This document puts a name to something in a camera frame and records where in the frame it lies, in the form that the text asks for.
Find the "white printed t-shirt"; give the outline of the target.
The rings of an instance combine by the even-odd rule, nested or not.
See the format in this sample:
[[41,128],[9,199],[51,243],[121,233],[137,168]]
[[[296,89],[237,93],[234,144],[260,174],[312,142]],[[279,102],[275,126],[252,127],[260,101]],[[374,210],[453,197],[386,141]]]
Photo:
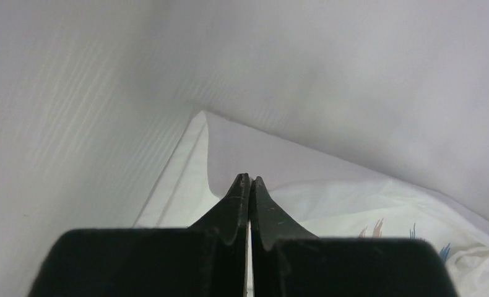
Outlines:
[[260,176],[271,198],[318,236],[428,241],[460,296],[489,296],[486,219],[444,194],[204,111],[192,118],[135,225],[189,226],[240,173]]

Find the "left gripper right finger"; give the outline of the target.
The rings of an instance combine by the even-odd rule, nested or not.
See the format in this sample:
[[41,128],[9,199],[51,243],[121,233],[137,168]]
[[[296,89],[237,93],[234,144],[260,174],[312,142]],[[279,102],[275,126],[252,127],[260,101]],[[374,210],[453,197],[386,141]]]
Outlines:
[[428,243],[320,238],[296,222],[257,177],[249,196],[255,296],[455,296]]

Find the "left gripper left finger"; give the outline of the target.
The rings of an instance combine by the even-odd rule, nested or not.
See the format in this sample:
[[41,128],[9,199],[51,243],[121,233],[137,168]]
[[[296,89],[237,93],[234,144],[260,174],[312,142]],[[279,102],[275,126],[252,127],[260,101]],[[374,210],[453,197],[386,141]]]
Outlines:
[[30,296],[245,296],[251,181],[186,228],[78,229],[59,237]]

